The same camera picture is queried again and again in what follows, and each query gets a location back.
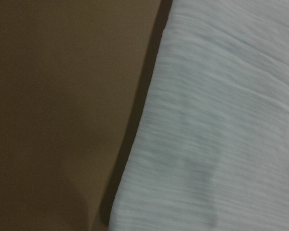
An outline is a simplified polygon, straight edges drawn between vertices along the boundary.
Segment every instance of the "mattress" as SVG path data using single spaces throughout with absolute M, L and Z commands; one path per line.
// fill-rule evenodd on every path
M 174 0 L 110 231 L 289 231 L 289 0 Z

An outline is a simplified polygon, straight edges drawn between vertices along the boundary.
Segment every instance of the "textured fabric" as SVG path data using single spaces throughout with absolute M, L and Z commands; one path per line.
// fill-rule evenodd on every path
M 174 0 L 110 231 L 289 231 L 289 0 Z

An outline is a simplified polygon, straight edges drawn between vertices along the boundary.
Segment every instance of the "bed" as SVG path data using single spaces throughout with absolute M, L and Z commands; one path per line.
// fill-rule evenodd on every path
M 110 231 L 289 231 L 289 0 L 174 0 Z

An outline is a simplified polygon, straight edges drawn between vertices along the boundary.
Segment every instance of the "white sheet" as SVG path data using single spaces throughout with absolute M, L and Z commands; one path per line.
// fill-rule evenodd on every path
M 289 0 L 174 0 L 110 231 L 289 231 Z

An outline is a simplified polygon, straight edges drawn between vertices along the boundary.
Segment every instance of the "brown wall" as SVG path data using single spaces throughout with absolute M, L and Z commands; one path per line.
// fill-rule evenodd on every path
M 170 4 L 0 1 L 0 230 L 105 230 Z

